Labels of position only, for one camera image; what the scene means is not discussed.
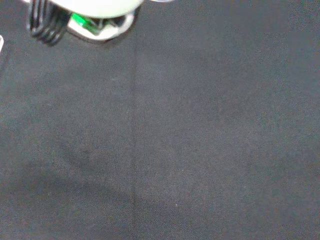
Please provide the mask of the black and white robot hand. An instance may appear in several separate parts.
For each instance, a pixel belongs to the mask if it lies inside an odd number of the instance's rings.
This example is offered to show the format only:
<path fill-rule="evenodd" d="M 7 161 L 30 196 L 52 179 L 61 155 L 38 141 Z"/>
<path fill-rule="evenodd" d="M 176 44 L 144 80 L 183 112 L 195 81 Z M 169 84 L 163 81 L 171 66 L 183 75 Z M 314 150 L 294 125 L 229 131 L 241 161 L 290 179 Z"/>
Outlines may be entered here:
<path fill-rule="evenodd" d="M 26 28 L 32 38 L 56 45 L 66 32 L 91 42 L 107 42 L 135 23 L 141 0 L 28 0 Z"/>

